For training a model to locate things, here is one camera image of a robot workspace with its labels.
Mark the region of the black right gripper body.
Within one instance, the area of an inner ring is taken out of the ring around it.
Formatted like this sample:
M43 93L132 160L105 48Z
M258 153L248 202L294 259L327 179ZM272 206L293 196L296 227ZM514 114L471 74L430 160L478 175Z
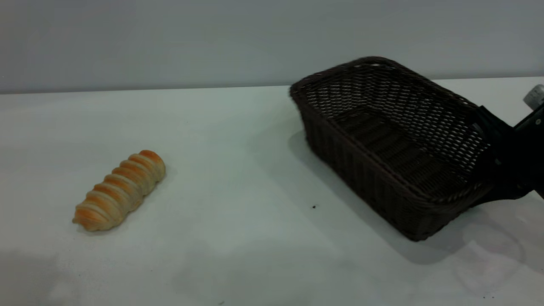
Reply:
M520 199L533 190L543 196L543 112L532 112L511 127L493 116L502 133L496 162L503 171L497 184L498 200Z

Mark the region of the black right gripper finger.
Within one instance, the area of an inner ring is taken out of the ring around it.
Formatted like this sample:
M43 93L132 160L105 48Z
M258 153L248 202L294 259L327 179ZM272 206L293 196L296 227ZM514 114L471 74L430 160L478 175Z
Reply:
M476 109L476 126L482 138L493 147L505 147L513 136L513 127L484 106Z
M532 189L516 181L500 181L482 198L476 200L470 208L480 204L490 203L497 200L516 200L526 196Z

